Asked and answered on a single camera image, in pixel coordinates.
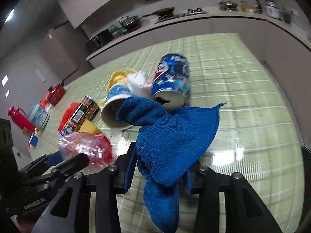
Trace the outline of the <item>left hand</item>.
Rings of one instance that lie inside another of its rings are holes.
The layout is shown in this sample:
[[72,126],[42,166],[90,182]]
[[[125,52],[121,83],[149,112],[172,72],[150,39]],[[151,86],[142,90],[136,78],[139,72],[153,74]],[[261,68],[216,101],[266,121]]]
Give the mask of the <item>left hand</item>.
[[34,222],[21,220],[16,215],[12,216],[11,220],[22,233],[30,233],[35,225]]

